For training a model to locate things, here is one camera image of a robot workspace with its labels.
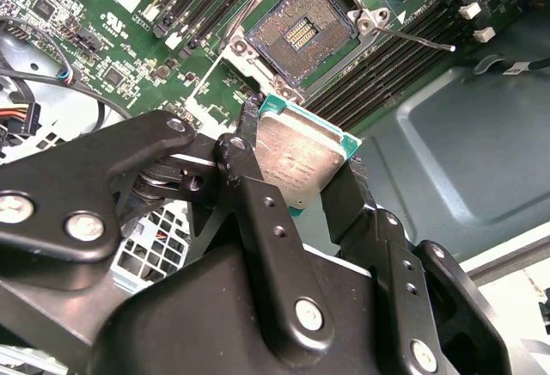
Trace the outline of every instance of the mounting screw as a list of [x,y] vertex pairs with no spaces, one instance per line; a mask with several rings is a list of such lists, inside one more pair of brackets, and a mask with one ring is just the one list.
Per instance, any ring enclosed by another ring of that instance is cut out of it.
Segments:
[[386,212],[386,219],[389,223],[393,224],[394,226],[399,224],[399,220],[397,220],[397,217],[395,217],[392,213]]
[[431,249],[433,250],[433,253],[435,253],[436,256],[439,259],[444,259],[445,258],[445,252],[443,252],[439,246],[436,246],[435,244],[432,244]]
[[177,132],[184,132],[186,130],[186,127],[178,119],[168,119],[166,120],[166,125]]
[[70,236],[83,242],[91,242],[103,234],[105,227],[100,218],[90,213],[73,214],[65,224]]
[[232,145],[234,145],[235,147],[238,147],[241,150],[244,150],[247,148],[247,146],[244,145],[244,141],[242,141],[241,138],[232,137],[229,141],[231,142]]
[[436,357],[425,343],[415,339],[411,342],[411,350],[414,358],[425,371],[435,372],[437,370]]
[[0,222],[20,223],[34,212],[33,202],[17,194],[0,196]]
[[319,330],[323,326],[323,314],[316,304],[307,299],[296,302],[296,316],[307,330]]

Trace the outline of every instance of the chip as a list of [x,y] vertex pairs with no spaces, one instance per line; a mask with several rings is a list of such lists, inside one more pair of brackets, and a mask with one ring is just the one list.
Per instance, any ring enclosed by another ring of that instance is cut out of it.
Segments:
[[357,35],[334,0],[280,0],[247,39],[290,86],[298,87]]
[[113,67],[107,70],[103,78],[105,78],[105,80],[111,83],[114,87],[119,87],[120,83],[124,80],[124,76]]
[[33,5],[33,11],[44,21],[50,21],[50,18],[52,18],[55,12],[55,8],[46,0],[36,0],[36,3]]

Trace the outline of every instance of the hole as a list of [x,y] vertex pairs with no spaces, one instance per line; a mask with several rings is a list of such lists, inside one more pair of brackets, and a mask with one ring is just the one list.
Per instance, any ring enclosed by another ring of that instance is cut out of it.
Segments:
[[12,91],[11,93],[9,93],[8,98],[11,101],[16,101],[16,102],[25,100],[19,91]]
[[241,150],[246,149],[246,145],[244,145],[244,142],[238,137],[231,138],[229,142],[231,142],[232,145],[234,145],[235,147],[238,147]]
[[156,253],[162,253],[164,246],[162,246],[159,242],[154,242],[152,249]]
[[139,269],[141,269],[142,262],[139,259],[136,259],[134,256],[127,253],[122,253],[122,256],[119,259],[119,266],[124,270],[127,270],[131,274],[138,275]]
[[406,284],[406,289],[412,293],[413,295],[418,295],[419,292],[416,290],[416,287],[412,284],[412,283],[407,283]]
[[174,249],[175,251],[177,251],[178,253],[181,253],[181,250],[183,249],[183,246],[181,245],[181,243],[175,239],[168,240],[168,246]]
[[178,119],[168,119],[166,120],[166,124],[172,130],[175,130],[177,132],[184,132],[186,130],[186,127]]
[[134,250],[134,255],[141,257],[142,259],[145,259],[145,254],[147,254],[147,249],[143,246],[137,245],[136,249]]
[[161,223],[161,217],[156,213],[151,213],[149,220],[156,224],[157,226]]
[[156,283],[156,282],[159,282],[159,281],[163,280],[164,277],[165,277],[164,274],[161,274],[159,271],[157,271],[155,269],[152,269],[150,274],[148,274],[146,276],[146,279],[150,280],[151,282]]
[[164,231],[169,233],[170,229],[172,229],[172,225],[169,222],[167,222],[166,220],[163,220],[162,223],[161,223],[161,229],[163,229]]
[[160,261],[160,258],[155,255],[154,253],[149,253],[149,256],[147,256],[147,261],[153,265],[153,266],[156,266],[158,265],[158,262]]
[[164,212],[164,218],[170,222],[170,223],[173,223],[174,222],[174,219],[175,219],[175,216],[173,215],[173,213],[169,212],[168,210],[166,212]]
[[194,175],[189,182],[189,190],[198,192],[204,184],[205,180],[200,175]]
[[180,229],[176,229],[175,230],[175,234],[178,236],[178,237],[181,237],[183,240],[187,239],[189,237],[189,235],[187,233],[185,233],[184,231],[181,231]]
[[286,237],[286,231],[281,226],[275,226],[275,228],[273,229],[273,233],[275,233],[275,235],[279,237]]

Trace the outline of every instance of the black metal bracket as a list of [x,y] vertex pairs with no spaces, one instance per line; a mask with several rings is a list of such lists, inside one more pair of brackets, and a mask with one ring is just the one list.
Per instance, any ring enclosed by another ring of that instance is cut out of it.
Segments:
[[446,249],[423,241],[414,254],[431,283],[443,351],[460,373],[546,373]]
[[[340,256],[370,270],[376,279],[376,355],[382,370],[456,373],[443,358],[422,264],[408,249],[397,217],[376,207],[366,183],[357,182],[349,163],[321,195]],[[419,348],[430,351],[425,360],[418,359]]]
[[0,275],[64,290],[96,283],[120,243],[120,184],[194,137],[155,111],[0,167]]

